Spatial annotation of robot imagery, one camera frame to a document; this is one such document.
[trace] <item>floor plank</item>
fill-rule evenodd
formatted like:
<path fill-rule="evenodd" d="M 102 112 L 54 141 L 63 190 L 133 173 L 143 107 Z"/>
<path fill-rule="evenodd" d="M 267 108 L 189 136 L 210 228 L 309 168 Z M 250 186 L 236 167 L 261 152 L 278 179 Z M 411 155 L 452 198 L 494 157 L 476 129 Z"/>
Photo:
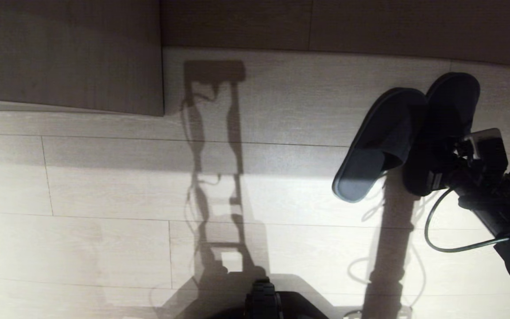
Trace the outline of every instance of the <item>floor plank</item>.
<path fill-rule="evenodd" d="M 363 297 L 341 294 L 302 293 L 330 319 L 361 309 Z M 237 292 L 145 288 L 82 287 L 0 280 L 0 318 L 31 319 L 188 319 L 214 315 L 242 305 Z M 410 300 L 403 298 L 403 305 Z M 384 307 L 386 298 L 375 297 Z M 413 305 L 414 319 L 510 317 L 510 295 L 423 296 Z"/>
<path fill-rule="evenodd" d="M 241 209 L 244 221 L 251 223 L 376 227 L 385 211 L 405 214 L 403 200 L 407 200 L 413 202 L 413 216 L 397 218 L 392 226 L 411 228 L 412 222 L 423 228 L 438 196 L 410 196 L 399 172 L 393 172 L 389 180 L 378 180 L 361 202 L 344 202 L 331 190 L 346 155 L 346 149 L 338 147 L 73 137 L 43 140 L 54 213 L 61 216 L 202 220 L 205 209 L 230 222 L 233 210 Z M 234 150 L 240 150 L 241 159 Z M 201 167 L 194 166 L 194 154 L 200 154 Z M 207 202 L 203 206 L 195 185 L 204 192 Z M 237 188 L 241 207 L 229 203 Z M 457 206 L 454 194 L 441 203 L 438 212 L 433 228 L 483 229 L 474 214 Z"/>
<path fill-rule="evenodd" d="M 215 101 L 194 101 L 200 116 L 187 126 L 201 120 L 207 141 L 249 143 L 348 146 L 381 93 L 396 86 L 425 90 L 449 69 L 445 60 L 347 54 L 174 48 L 165 56 L 172 61 L 166 66 L 170 74 L 166 113 L 180 112 L 184 74 L 193 83 L 194 93 L 211 99 L 215 96 L 209 84 L 218 84 Z M 223 61 L 229 67 L 213 71 L 200 85 L 199 77 L 211 70 L 211 64 L 185 63 L 202 60 Z M 241 61 L 245 67 L 245 80 L 237 85 L 239 116 L 235 119 L 227 119 L 233 97 L 228 81 L 234 76 L 229 69 L 236 67 L 231 61 Z"/>
<path fill-rule="evenodd" d="M 170 288 L 168 224 L 0 214 L 0 278 Z"/>
<path fill-rule="evenodd" d="M 375 260 L 397 261 L 399 254 L 405 254 L 400 267 L 398 263 L 377 265 L 385 283 L 380 294 L 398 295 L 398 287 L 391 288 L 389 283 L 402 267 L 402 294 L 412 299 L 419 294 L 510 293 L 510 276 L 493 248 L 440 253 L 428 247 L 422 230 L 412 232 L 408 249 L 395 246 L 408 232 L 391 228 L 170 222 L 173 288 L 205 289 L 205 284 L 218 282 L 218 289 L 245 289 L 253 279 L 267 275 L 285 291 L 363 295 Z M 433 242 L 445 247 L 472 244 L 489 236 L 485 230 L 431 230 Z M 385 244 L 378 249 L 380 238 Z"/>
<path fill-rule="evenodd" d="M 39 136 L 0 136 L 0 212 L 52 214 Z"/>

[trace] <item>black cable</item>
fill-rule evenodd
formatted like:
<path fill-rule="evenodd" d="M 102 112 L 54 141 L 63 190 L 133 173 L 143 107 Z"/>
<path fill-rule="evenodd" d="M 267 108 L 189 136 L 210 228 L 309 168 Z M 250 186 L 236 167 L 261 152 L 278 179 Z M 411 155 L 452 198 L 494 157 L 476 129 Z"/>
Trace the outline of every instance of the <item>black cable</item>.
<path fill-rule="evenodd" d="M 470 249 L 475 249 L 475 248 L 480 248 L 480 247 L 483 247 L 483 246 L 487 246 L 487 245 L 493 245 L 493 244 L 497 244 L 498 242 L 503 242 L 503 241 L 507 241 L 507 240 L 510 240 L 510 237 L 500 237 L 500 238 L 495 238 L 495 239 L 492 239 L 492 240 L 487 240 L 487 241 L 482 241 L 482 242 L 478 242 L 476 244 L 471 244 L 471 245 L 467 245 L 467 246 L 463 246 L 463 247 L 458 247 L 458 248 L 440 248 L 436 245 L 434 245 L 430 239 L 429 239 L 429 226 L 430 226 L 430 221 L 434 215 L 434 212 L 436 211 L 436 208 L 438 207 L 438 205 L 440 204 L 440 202 L 448 195 L 450 194 L 451 192 L 453 191 L 452 188 L 448 189 L 447 191 L 445 191 L 445 193 L 442 194 L 442 196 L 440 196 L 440 198 L 438 198 L 438 200 L 436 201 L 436 203 L 434 204 L 434 206 L 432 207 L 432 209 L 430 210 L 429 212 L 429 215 L 428 217 L 426 218 L 426 225 L 425 225 L 425 240 L 427 242 L 427 244 L 432 247 L 433 249 L 439 251 L 439 252 L 443 252 L 443 253 L 458 253 L 458 252 L 465 252 L 466 250 L 470 250 Z"/>

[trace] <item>cabinet door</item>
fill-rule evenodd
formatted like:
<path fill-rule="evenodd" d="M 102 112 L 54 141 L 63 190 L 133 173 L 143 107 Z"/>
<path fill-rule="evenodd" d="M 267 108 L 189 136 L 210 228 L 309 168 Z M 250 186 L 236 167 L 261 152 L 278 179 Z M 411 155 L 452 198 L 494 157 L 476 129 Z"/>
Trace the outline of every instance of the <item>cabinet door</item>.
<path fill-rule="evenodd" d="M 0 101 L 162 115 L 158 0 L 0 0 Z"/>

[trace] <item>wooden panel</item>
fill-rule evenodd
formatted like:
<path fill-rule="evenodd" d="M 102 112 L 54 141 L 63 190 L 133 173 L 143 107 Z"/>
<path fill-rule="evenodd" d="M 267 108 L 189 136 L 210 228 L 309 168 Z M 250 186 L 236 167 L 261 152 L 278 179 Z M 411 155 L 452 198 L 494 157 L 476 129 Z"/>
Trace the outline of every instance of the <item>wooden panel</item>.
<path fill-rule="evenodd" d="M 164 45 L 308 49 L 312 0 L 163 0 Z"/>
<path fill-rule="evenodd" d="M 0 1 L 0 101 L 162 115 L 157 0 Z"/>
<path fill-rule="evenodd" d="M 328 318 L 342 318 L 362 308 L 363 296 L 305 293 Z M 82 287 L 0 280 L 0 318 L 31 319 L 44 314 L 52 319 L 186 319 L 204 318 L 243 305 L 237 292 L 170 289 Z M 376 296 L 379 307 L 386 299 Z M 423 296 L 415 303 L 414 318 L 508 318 L 510 295 Z"/>
<path fill-rule="evenodd" d="M 0 212 L 51 215 L 38 136 L 0 136 Z"/>
<path fill-rule="evenodd" d="M 168 223 L 0 214 L 0 278 L 170 288 Z"/>
<path fill-rule="evenodd" d="M 246 222 L 325 226 L 379 226 L 384 211 L 403 212 L 407 194 L 397 174 L 381 178 L 357 204 L 334 196 L 332 179 L 346 148 L 302 145 L 243 144 L 243 157 L 233 145 L 184 141 L 146 141 L 44 137 L 54 214 L 95 218 L 152 218 L 231 222 L 241 209 Z M 201 171 L 194 172 L 193 148 Z M 243 174 L 236 176 L 239 167 Z M 193 176 L 203 182 L 206 203 L 196 198 Z M 241 207 L 230 204 L 241 189 Z M 423 228 L 427 209 L 438 193 L 413 204 L 414 217 L 395 220 L 393 227 Z M 440 205 L 433 228 L 483 230 L 481 222 L 457 206 L 450 195 Z"/>
<path fill-rule="evenodd" d="M 314 0 L 310 50 L 510 64 L 510 1 Z"/>
<path fill-rule="evenodd" d="M 497 127 L 510 153 L 510 67 L 453 61 L 452 71 L 474 75 L 482 87 L 473 130 Z"/>
<path fill-rule="evenodd" d="M 244 240 L 238 236 L 242 232 Z M 409 300 L 419 294 L 421 298 L 510 294 L 510 276 L 490 246 L 445 254 L 425 243 L 423 230 L 412 232 L 408 248 L 378 246 L 380 236 L 395 243 L 408 233 L 391 228 L 170 222 L 173 288 L 205 289 L 203 282 L 218 282 L 213 289 L 244 291 L 255 278 L 267 275 L 284 291 L 363 295 L 376 260 L 391 259 L 403 250 L 407 254 L 404 266 L 376 265 L 387 284 L 382 295 L 395 294 L 391 280 L 402 267 L 402 295 Z M 433 241 L 445 247 L 488 237 L 486 230 L 431 231 Z"/>
<path fill-rule="evenodd" d="M 200 83 L 210 62 L 188 69 L 200 113 L 187 127 L 203 125 L 208 141 L 243 141 L 349 146 L 374 101 L 392 87 L 428 89 L 449 69 L 448 61 L 291 52 L 171 50 L 166 59 L 166 113 L 180 114 L 185 62 L 229 61 Z M 245 79 L 237 84 L 239 117 L 227 119 L 233 89 L 229 69 L 242 61 Z M 215 96 L 211 85 L 217 84 Z"/>

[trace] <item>dark slipper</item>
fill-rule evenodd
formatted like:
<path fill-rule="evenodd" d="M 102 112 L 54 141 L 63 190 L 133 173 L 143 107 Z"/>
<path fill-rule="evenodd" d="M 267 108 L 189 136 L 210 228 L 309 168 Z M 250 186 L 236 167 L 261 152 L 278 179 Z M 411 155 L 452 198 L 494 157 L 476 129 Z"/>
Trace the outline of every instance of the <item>dark slipper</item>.
<path fill-rule="evenodd" d="M 417 89 L 396 88 L 381 95 L 334 178 L 334 194 L 346 202 L 358 202 L 383 171 L 405 163 L 426 107 L 426 97 Z"/>
<path fill-rule="evenodd" d="M 471 131 L 479 82 L 466 73 L 447 73 L 437 79 L 426 94 L 429 101 L 425 124 L 403 168 L 403 183 L 409 192 L 427 196 L 441 188 L 434 184 L 433 167 L 453 162 L 451 152 L 438 153 L 448 137 L 461 137 Z"/>

